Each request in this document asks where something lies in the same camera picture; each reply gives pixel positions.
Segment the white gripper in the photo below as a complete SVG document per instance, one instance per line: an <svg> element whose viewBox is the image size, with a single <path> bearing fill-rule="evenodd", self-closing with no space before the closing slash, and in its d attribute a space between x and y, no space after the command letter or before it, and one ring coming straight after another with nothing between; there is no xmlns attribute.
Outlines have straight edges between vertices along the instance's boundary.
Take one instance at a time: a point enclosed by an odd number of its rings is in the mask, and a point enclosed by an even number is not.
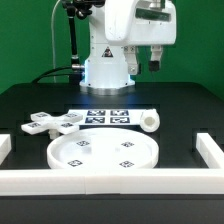
<svg viewBox="0 0 224 224"><path fill-rule="evenodd" d="M105 36L111 45L125 46L130 75L138 74L135 46L151 46L149 70L160 70L161 45L176 40L176 8L171 0L106 0Z"/></svg>

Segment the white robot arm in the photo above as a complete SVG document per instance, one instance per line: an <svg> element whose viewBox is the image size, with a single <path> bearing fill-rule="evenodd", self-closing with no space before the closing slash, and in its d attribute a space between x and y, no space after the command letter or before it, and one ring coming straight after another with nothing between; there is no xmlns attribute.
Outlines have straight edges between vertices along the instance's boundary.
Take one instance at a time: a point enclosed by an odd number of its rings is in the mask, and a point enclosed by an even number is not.
<svg viewBox="0 0 224 224"><path fill-rule="evenodd" d="M91 8L90 55L80 87L97 95L132 89L140 71L137 48L149 46L149 70L160 69L163 47L176 40L172 0L103 0Z"/></svg>

